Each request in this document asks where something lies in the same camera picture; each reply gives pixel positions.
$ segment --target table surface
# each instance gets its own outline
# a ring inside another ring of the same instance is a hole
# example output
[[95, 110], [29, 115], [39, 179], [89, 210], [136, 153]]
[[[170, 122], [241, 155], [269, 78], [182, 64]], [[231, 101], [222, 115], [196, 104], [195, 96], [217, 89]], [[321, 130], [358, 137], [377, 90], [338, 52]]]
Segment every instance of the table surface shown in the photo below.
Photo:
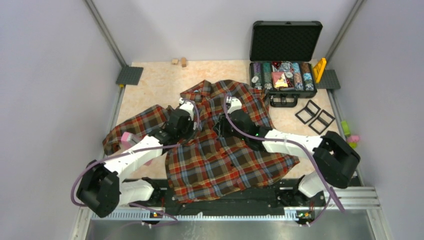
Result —
[[[172, 65], [169, 62], [135, 62], [133, 67], [143, 67], [143, 73], [137, 86], [127, 85], [117, 118], [117, 124], [139, 114], [145, 109], [159, 104], [166, 108], [168, 105], [176, 108], [180, 93], [203, 80], [215, 83], [220, 80], [234, 80], [242, 83], [249, 81], [249, 60], [214, 60], [187, 61], [187, 67]], [[312, 99], [321, 109], [334, 116], [333, 109], [325, 89], [318, 89]], [[277, 130], [298, 135], [316, 136], [308, 125], [303, 124], [296, 116], [305, 107], [309, 99], [299, 98], [297, 106], [292, 108], [270, 107], [269, 114]], [[339, 132], [336, 121], [325, 130]], [[149, 177], [151, 179], [166, 179], [166, 155], [157, 157], [149, 166], [141, 166], [134, 171], [130, 178]], [[300, 158], [296, 165], [284, 178], [300, 178], [314, 171], [311, 162]]]

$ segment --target wooden block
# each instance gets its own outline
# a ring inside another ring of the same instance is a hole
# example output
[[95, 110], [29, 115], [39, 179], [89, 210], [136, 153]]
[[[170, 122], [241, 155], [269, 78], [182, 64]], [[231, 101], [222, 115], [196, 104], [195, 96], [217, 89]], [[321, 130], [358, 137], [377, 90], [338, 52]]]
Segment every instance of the wooden block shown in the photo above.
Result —
[[181, 66], [183, 68], [187, 67], [187, 59], [185, 57], [181, 58]]

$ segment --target case lid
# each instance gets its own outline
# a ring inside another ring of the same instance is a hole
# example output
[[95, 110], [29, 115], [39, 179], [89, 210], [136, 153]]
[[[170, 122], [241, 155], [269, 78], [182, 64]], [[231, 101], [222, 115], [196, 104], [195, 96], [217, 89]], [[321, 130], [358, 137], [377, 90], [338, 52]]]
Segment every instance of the case lid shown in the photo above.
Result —
[[323, 25], [319, 21], [256, 21], [250, 61], [309, 62]]

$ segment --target poker chip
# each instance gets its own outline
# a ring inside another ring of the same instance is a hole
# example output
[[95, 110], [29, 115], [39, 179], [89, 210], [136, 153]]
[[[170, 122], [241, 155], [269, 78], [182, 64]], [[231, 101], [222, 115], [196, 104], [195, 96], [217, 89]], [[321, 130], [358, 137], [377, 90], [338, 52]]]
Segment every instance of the poker chip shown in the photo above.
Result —
[[299, 64], [297, 62], [293, 63], [293, 69], [295, 73], [300, 73], [301, 69], [299, 67]]
[[270, 90], [273, 88], [273, 85], [270, 82], [265, 83], [264, 88]]
[[290, 71], [290, 64], [289, 63], [283, 63], [281, 66], [282, 66], [282, 70], [284, 72], [289, 72]]
[[312, 75], [310, 73], [304, 73], [303, 74], [303, 79], [305, 81], [307, 81], [307, 80], [311, 80], [312, 81]]
[[252, 77], [252, 83], [255, 84], [258, 80], [259, 80], [259, 77], [258, 76]]

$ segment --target case handle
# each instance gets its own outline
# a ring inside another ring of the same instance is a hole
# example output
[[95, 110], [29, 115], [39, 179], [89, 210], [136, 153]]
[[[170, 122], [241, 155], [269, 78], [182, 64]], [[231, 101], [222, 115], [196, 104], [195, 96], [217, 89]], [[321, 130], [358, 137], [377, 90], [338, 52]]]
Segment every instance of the case handle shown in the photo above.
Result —
[[[275, 97], [280, 98], [280, 101], [275, 101]], [[296, 95], [293, 95], [292, 97], [293, 97], [293, 101], [287, 102], [287, 94], [275, 95], [274, 97], [270, 99], [270, 104], [274, 108], [294, 108], [298, 104], [299, 96], [296, 94]]]

